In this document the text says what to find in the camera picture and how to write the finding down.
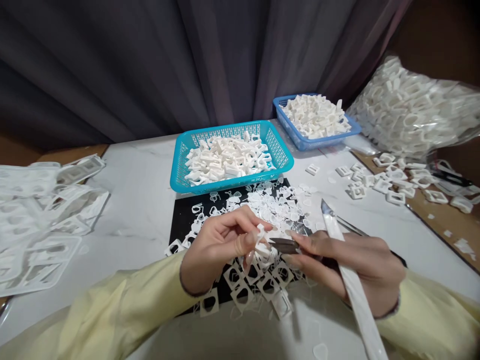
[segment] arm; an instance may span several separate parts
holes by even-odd
[[[124,359],[163,322],[199,301],[182,288],[185,252],[119,271],[0,348],[2,359]]]
[[[272,229],[248,206],[207,219],[188,251],[99,282],[0,347],[0,359],[125,359],[197,303],[227,262],[255,248],[260,223]]]
[[[411,271],[400,293],[398,313],[377,325],[405,359],[477,359],[478,304]]]
[[[322,255],[354,269],[361,281],[380,334],[397,346],[405,360],[478,359],[479,305],[406,271],[378,237],[344,234],[345,242],[323,231],[312,236],[292,234],[303,253]],[[283,256],[309,278],[327,285],[349,303],[342,277],[306,254]]]

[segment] curtain fold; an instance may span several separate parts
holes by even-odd
[[[409,2],[0,0],[0,130],[51,150],[269,119],[277,96],[345,99]]]

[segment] basket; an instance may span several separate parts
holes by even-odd
[[[295,144],[298,150],[307,151],[307,150],[334,146],[341,143],[346,137],[357,135],[362,131],[362,128],[360,127],[360,125],[358,125],[351,117],[345,114],[345,117],[351,126],[350,132],[346,132],[346,133],[334,135],[334,136],[321,137],[318,139],[309,139],[303,136],[297,130],[295,125],[292,124],[288,116],[284,113],[284,111],[280,107],[280,105],[283,107],[286,106],[288,100],[295,99],[297,95],[303,95],[303,94],[276,97],[273,99],[273,105],[275,105],[275,108],[276,108],[277,119],[280,121],[280,124],[283,126],[288,136],[290,136],[290,139],[292,139],[293,143]],[[309,93],[305,93],[305,95],[318,95],[318,94],[315,92],[309,92]]]
[[[253,175],[226,179],[198,186],[190,186],[185,175],[190,173],[187,154],[190,149],[200,146],[200,140],[207,140],[212,136],[231,137],[242,135],[245,131],[250,134],[260,134],[261,142],[268,146],[273,166],[276,170],[264,171]],[[277,179],[281,173],[287,172],[294,166],[294,158],[280,137],[277,129],[266,120],[242,122],[232,125],[215,126],[198,130],[186,131],[176,139],[173,164],[171,166],[170,187],[177,193],[205,194],[213,191],[231,189],[249,184]]]

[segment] hand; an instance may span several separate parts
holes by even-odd
[[[340,265],[357,272],[375,318],[388,314],[396,306],[400,283],[406,272],[401,261],[390,252],[381,238],[344,233],[345,241],[341,241],[330,238],[325,231],[317,231],[310,237],[292,232],[291,236],[300,245],[303,254],[283,255],[289,265],[299,268],[316,282],[325,284],[349,304],[340,274],[311,255],[333,258]]]
[[[206,293],[226,263],[255,248],[258,224],[263,224],[265,231],[272,230],[272,225],[256,217],[248,206],[205,220],[181,263],[184,289],[191,295]]]

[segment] woman's right hand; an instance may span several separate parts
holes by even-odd
[[[387,243],[379,237],[344,233],[345,241],[333,239],[325,231],[310,237],[290,233],[303,254],[283,255],[291,266],[301,270],[310,279],[329,287],[350,304],[344,282],[338,271],[317,261],[312,255],[335,259],[340,265],[355,270],[375,318],[392,311],[398,301],[400,283],[406,271],[402,262],[391,253]]]

